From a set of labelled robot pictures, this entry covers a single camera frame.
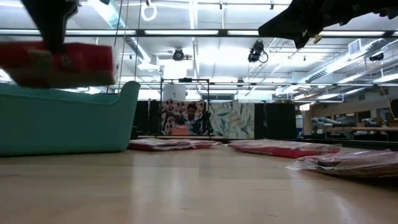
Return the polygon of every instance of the plastic-wrapped package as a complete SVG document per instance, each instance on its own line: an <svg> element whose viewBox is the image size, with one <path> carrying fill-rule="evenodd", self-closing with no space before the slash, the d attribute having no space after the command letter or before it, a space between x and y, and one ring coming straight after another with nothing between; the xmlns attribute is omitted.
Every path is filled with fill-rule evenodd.
<svg viewBox="0 0 398 224"><path fill-rule="evenodd" d="M344 177L397 178L398 152L385 150L308 156L294 160L286 168Z"/></svg>
<svg viewBox="0 0 398 224"><path fill-rule="evenodd" d="M0 66L22 86L77 88L115 84L110 46L69 43L64 52L51 53L43 42L0 45Z"/></svg>
<svg viewBox="0 0 398 224"><path fill-rule="evenodd" d="M316 156L326 153L337 153L340 147L327 144L315 144L307 142L276 141L276 140L238 140L232 141L228 147L238 152L263 154L299 158L304 156Z"/></svg>
<svg viewBox="0 0 398 224"><path fill-rule="evenodd" d="M208 149L219 144L216 141L191 139L135 139L130 140L129 149L140 151L171 151L181 149Z"/></svg>

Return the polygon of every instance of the wooden table surface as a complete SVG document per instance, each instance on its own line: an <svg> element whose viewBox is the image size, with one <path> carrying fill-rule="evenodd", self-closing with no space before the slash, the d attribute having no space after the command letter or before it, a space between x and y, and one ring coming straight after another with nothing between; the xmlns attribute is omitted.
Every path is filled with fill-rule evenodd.
<svg viewBox="0 0 398 224"><path fill-rule="evenodd" d="M225 147L0 158L2 224L397 223L398 191Z"/></svg>

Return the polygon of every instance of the fluorescent light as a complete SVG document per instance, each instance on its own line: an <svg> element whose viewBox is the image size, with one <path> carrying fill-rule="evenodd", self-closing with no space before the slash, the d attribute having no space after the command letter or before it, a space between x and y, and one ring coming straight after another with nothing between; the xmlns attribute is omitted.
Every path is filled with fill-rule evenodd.
<svg viewBox="0 0 398 224"><path fill-rule="evenodd" d="M228 35L253 35L258 36L259 32L257 30L229 30Z"/></svg>
<svg viewBox="0 0 398 224"><path fill-rule="evenodd" d="M373 86L373 84L360 84L360 83L340 83L337 86Z"/></svg>
<svg viewBox="0 0 398 224"><path fill-rule="evenodd" d="M140 70L159 70L160 67L158 65L153 65L151 63L141 63L137 66Z"/></svg>
<svg viewBox="0 0 398 224"><path fill-rule="evenodd" d="M2 34L2 35L13 35L13 34L40 35L40 32L37 29L0 29L0 34Z"/></svg>
<svg viewBox="0 0 398 224"><path fill-rule="evenodd" d="M311 106L311 103L307 103L307 104L301 105L300 106L300 111L309 111L310 110L310 106Z"/></svg>
<svg viewBox="0 0 398 224"><path fill-rule="evenodd" d="M40 35L37 29L0 29L1 35ZM116 29L109 30L66 30L66 35L116 35ZM119 35L124 35L124 30L118 30ZM126 30L126 35L135 35L135 30Z"/></svg>
<svg viewBox="0 0 398 224"><path fill-rule="evenodd" d="M362 76L361 74L352 75L352 76L350 76L350 77L347 77L347 78L345 78L345 79L342 79L342 80L338 81L337 83L347 83L347 82L351 82L351 81L353 81L353 80L355 80L355 79L357 79L357 78L359 78L359 77L361 77L361 76Z"/></svg>
<svg viewBox="0 0 398 224"><path fill-rule="evenodd" d="M299 88L311 88L310 85L297 85L297 87L299 87Z"/></svg>
<svg viewBox="0 0 398 224"><path fill-rule="evenodd" d="M330 98L336 97L336 96L338 96L338 95L339 95L339 94L337 94L337 93L325 94L325 95L319 96L317 99L319 99L319 100L326 100L326 99L330 99Z"/></svg>
<svg viewBox="0 0 398 224"><path fill-rule="evenodd" d="M20 1L1 1L0 6L24 7L24 5Z"/></svg>
<svg viewBox="0 0 398 224"><path fill-rule="evenodd" d="M218 30L145 30L147 35L218 35Z"/></svg>
<svg viewBox="0 0 398 224"><path fill-rule="evenodd" d="M348 91L348 92L344 93L344 95L350 95L350 94L356 93L356 92L364 90L364 89L365 88L358 88L358 89L355 89L355 90L351 90L351 91Z"/></svg>
<svg viewBox="0 0 398 224"><path fill-rule="evenodd" d="M308 98L308 97L315 96L315 95L316 95L316 93L312 93L312 94L308 94L308 95L301 94L299 96L295 96L294 99L295 100L301 100L301 99Z"/></svg>
<svg viewBox="0 0 398 224"><path fill-rule="evenodd" d="M116 35L116 31L118 34L123 34L126 31L126 35L135 35L135 30L66 30L66 35Z"/></svg>
<svg viewBox="0 0 398 224"><path fill-rule="evenodd" d="M389 82L398 79L398 73L393 74L393 75L385 75L377 80L374 80L373 83L383 83L383 82Z"/></svg>
<svg viewBox="0 0 398 224"><path fill-rule="evenodd" d="M296 103L343 103L340 100L294 100Z"/></svg>
<svg viewBox="0 0 398 224"><path fill-rule="evenodd" d="M319 35L325 36L373 36L380 37L384 35L384 31L322 31Z"/></svg>

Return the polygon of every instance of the teal plastic tub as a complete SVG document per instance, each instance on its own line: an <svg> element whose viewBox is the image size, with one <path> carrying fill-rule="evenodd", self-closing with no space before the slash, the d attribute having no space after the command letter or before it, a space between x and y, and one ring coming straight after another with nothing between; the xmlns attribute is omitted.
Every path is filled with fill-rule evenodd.
<svg viewBox="0 0 398 224"><path fill-rule="evenodd" d="M0 83L0 156L123 151L139 88L90 95Z"/></svg>

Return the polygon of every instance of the black curtain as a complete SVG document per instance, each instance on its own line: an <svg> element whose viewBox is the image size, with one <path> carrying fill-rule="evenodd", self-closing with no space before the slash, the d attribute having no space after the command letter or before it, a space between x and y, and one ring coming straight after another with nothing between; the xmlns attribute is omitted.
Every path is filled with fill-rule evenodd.
<svg viewBox="0 0 398 224"><path fill-rule="evenodd" d="M264 103L254 105L254 139L264 139L266 136Z"/></svg>
<svg viewBox="0 0 398 224"><path fill-rule="evenodd" d="M149 134L160 134L160 103L152 100L149 105Z"/></svg>
<svg viewBox="0 0 398 224"><path fill-rule="evenodd" d="M398 118L398 99L391 101L391 110L395 118Z"/></svg>
<svg viewBox="0 0 398 224"><path fill-rule="evenodd" d="M149 116L148 116L148 101L138 101L136 114L134 115L133 126L137 127L136 131L148 134L149 130Z"/></svg>
<svg viewBox="0 0 398 224"><path fill-rule="evenodd" d="M296 119L292 103L267 103L266 133L268 139L295 139Z"/></svg>

